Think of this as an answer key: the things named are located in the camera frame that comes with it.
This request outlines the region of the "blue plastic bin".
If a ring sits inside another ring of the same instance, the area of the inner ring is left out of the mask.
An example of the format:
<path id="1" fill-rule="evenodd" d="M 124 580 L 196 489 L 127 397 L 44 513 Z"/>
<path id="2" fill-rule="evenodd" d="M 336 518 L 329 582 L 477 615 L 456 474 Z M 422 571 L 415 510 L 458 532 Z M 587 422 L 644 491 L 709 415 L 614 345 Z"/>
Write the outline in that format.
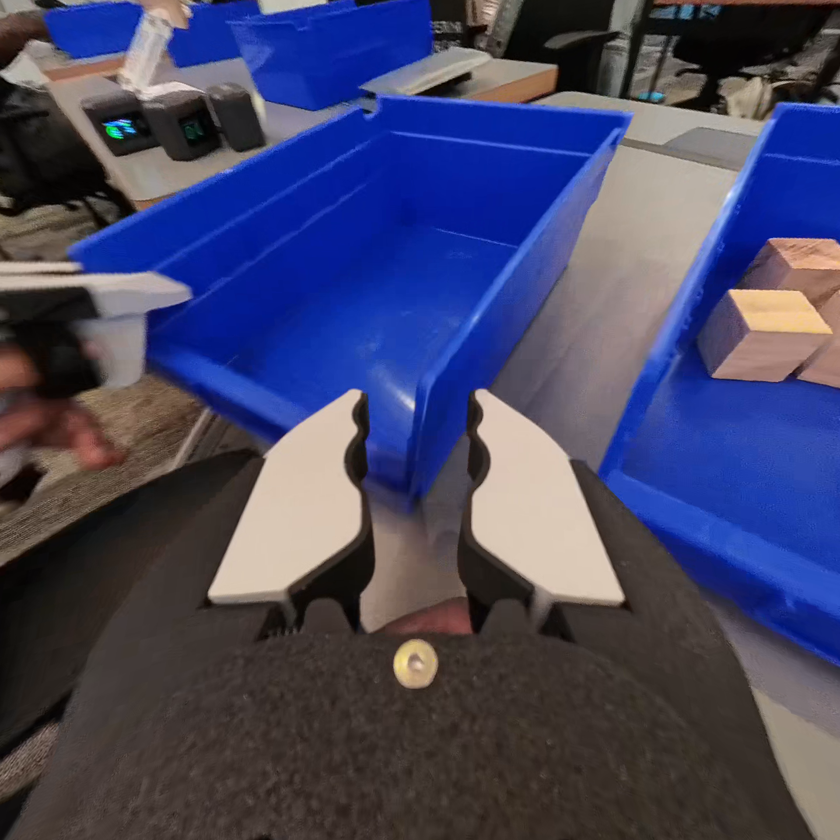
<path id="1" fill-rule="evenodd" d="M 357 98 L 363 84 L 430 56 L 427 1 L 332 2 L 228 22 L 259 95 L 318 111 Z"/>
<path id="2" fill-rule="evenodd" d="M 838 390 L 715 381 L 695 340 L 768 238 L 838 238 L 838 162 L 838 107 L 777 107 L 675 294 L 600 467 L 696 583 L 833 665 Z"/>
<path id="3" fill-rule="evenodd" d="M 255 436 L 364 392 L 369 477 L 414 500 L 569 264 L 632 118 L 383 97 L 68 254 L 189 286 L 150 318 L 150 367 Z"/>
<path id="4" fill-rule="evenodd" d="M 50 9 L 45 23 L 54 44 L 80 60 L 126 52 L 142 12 L 132 2 L 86 3 Z M 167 48 L 172 64 L 188 68 L 239 58 L 229 22 L 258 15 L 257 1 L 194 5 L 188 29 L 177 29 Z"/>

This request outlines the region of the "black battery charger box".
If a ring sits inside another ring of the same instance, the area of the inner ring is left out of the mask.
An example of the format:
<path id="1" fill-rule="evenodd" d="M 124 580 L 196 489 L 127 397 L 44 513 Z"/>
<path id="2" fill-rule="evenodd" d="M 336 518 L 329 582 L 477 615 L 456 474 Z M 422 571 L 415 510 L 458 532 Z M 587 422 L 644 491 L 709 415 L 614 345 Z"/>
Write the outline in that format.
<path id="1" fill-rule="evenodd" d="M 233 82 L 206 89 L 217 124 L 228 146 L 244 153 L 266 146 L 266 136 L 249 91 Z"/>
<path id="2" fill-rule="evenodd" d="M 221 138 L 202 91 L 161 93 L 143 102 L 154 137 L 170 159 L 195 161 L 221 147 Z"/>
<path id="3" fill-rule="evenodd" d="M 129 91 L 117 87 L 110 93 L 82 99 L 80 107 L 98 137 L 115 157 L 159 148 L 161 145 L 140 100 Z"/>

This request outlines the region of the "person's left hand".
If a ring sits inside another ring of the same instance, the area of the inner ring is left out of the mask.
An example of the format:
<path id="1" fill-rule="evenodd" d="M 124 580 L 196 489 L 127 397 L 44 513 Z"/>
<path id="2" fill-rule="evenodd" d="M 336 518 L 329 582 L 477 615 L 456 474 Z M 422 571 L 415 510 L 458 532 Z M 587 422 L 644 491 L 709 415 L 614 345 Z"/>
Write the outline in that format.
<path id="1" fill-rule="evenodd" d="M 1 350 L 2 396 L 11 406 L 2 412 L 1 451 L 19 446 L 71 452 L 84 469 L 106 469 L 123 461 L 123 453 L 98 420 L 74 401 L 49 401 L 36 395 L 38 375 L 23 352 L 5 344 Z"/>

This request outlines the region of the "black office chair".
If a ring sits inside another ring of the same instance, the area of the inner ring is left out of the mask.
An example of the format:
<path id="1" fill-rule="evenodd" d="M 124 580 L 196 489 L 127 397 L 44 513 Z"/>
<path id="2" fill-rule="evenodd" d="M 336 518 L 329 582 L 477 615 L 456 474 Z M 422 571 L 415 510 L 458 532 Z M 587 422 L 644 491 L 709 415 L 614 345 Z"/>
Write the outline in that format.
<path id="1" fill-rule="evenodd" d="M 816 5 L 722 6 L 713 20 L 693 24 L 674 44 L 673 57 L 696 66 L 705 78 L 695 97 L 676 106 L 715 112 L 722 103 L 723 80 L 747 78 L 748 68 L 791 60 L 819 35 L 833 10 Z"/>
<path id="2" fill-rule="evenodd" d="M 604 47 L 620 37 L 618 31 L 583 30 L 549 39 L 542 52 L 558 69 L 554 91 L 595 93 Z"/>

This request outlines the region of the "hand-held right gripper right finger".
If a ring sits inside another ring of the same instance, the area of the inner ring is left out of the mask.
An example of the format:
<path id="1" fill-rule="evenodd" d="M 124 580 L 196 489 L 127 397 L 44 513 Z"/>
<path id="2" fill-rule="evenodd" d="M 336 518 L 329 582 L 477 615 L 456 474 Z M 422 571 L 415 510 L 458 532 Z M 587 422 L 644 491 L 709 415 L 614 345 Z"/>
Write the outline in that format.
<path id="1" fill-rule="evenodd" d="M 582 639 L 626 615 L 626 595 L 571 458 L 488 390 L 469 395 L 469 490 L 458 576 L 474 634 Z"/>

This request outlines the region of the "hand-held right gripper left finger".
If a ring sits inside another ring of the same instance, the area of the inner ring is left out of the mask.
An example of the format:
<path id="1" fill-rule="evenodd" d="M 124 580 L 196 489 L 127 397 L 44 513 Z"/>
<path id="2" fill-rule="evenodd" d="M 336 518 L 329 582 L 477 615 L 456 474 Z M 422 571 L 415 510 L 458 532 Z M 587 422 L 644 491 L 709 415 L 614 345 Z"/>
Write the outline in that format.
<path id="1" fill-rule="evenodd" d="M 361 596 L 375 571 L 369 433 L 368 397 L 353 388 L 266 452 L 209 605 L 273 605 L 295 632 L 314 603 L 331 602 L 352 633 L 364 632 Z"/>

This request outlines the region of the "group of wooden blocks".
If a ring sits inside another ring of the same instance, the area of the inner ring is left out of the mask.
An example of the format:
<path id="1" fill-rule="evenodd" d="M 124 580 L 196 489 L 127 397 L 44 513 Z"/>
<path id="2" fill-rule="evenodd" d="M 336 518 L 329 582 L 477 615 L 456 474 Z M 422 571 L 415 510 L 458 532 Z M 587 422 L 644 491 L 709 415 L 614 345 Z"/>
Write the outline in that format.
<path id="1" fill-rule="evenodd" d="M 719 380 L 839 387 L 839 244 L 771 238 L 699 332 L 697 349 Z"/>

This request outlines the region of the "grey hooded sweatshirt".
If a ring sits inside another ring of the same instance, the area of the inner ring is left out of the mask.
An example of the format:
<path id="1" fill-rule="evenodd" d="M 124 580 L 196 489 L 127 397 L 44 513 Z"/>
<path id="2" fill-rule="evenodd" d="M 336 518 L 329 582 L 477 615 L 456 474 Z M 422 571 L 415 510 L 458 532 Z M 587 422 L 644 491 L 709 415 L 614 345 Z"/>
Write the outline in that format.
<path id="1" fill-rule="evenodd" d="M 255 452 L 239 450 L 181 467 L 2 567 L 2 753 L 67 701 L 104 627 L 158 553 L 230 480 L 258 462 Z"/>

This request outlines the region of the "silver metal plate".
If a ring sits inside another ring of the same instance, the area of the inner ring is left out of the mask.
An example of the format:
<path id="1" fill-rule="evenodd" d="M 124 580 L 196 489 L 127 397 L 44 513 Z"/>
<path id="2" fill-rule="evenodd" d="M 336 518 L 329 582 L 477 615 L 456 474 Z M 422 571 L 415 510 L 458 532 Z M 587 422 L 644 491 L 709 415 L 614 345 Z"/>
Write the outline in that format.
<path id="1" fill-rule="evenodd" d="M 491 55 L 485 51 L 453 47 L 368 80 L 360 85 L 360 91 L 368 97 L 416 96 L 469 79 L 474 70 L 490 60 Z"/>

